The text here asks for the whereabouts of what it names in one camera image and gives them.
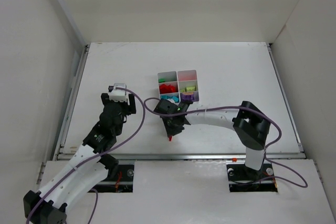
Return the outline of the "teal curved lego brick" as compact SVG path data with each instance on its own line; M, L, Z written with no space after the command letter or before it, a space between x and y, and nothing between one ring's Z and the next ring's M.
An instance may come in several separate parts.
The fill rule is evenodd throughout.
M176 96L176 95L161 95L161 99L168 100L172 103L179 103L180 102L179 97Z

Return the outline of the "purple lego brick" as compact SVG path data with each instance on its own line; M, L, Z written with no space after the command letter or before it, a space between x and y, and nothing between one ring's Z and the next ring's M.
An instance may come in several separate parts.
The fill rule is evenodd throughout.
M194 92L182 92L180 94L181 97L181 101L185 102L195 102L196 98L195 98L195 93Z

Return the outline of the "red arch duplo brick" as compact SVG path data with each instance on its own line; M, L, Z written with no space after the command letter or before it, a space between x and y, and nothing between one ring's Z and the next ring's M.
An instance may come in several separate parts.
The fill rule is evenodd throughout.
M159 85L160 94L176 93L177 88L172 84L162 84Z

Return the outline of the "orange round lego piece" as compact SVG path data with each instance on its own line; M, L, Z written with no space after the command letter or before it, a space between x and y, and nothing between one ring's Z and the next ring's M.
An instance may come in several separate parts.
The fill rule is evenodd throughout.
M181 72L178 73L179 75L179 81L191 81L191 80L196 80L197 77L193 73L189 72Z

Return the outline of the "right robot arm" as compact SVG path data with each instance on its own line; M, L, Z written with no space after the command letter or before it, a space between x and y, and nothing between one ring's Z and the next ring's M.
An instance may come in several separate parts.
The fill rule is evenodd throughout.
M168 138L180 134L185 125L210 125L233 130L246 148L245 166L260 170L264 163L266 138L270 122L251 102L244 101L238 109L211 110L193 102L175 104L162 99L154 112L160 115Z

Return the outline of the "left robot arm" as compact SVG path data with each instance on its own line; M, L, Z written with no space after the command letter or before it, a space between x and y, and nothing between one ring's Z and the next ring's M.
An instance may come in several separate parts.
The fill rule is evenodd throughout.
M136 113L139 97L126 88L103 93L99 121L66 166L39 191L23 199L27 223L65 223L73 206L98 182L113 175L118 160L109 152L121 135L127 117Z

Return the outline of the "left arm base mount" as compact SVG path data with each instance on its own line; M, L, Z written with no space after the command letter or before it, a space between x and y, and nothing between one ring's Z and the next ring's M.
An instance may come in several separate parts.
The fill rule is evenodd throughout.
M134 163L122 162L109 154L103 155L99 161L108 169L107 177L96 184L95 189L99 193L132 193L134 179Z

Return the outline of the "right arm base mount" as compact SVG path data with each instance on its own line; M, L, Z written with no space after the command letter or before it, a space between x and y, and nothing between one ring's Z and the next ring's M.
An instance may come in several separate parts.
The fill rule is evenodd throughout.
M269 163L264 163L260 170L239 163L227 164L226 168L231 193L278 192L274 170Z

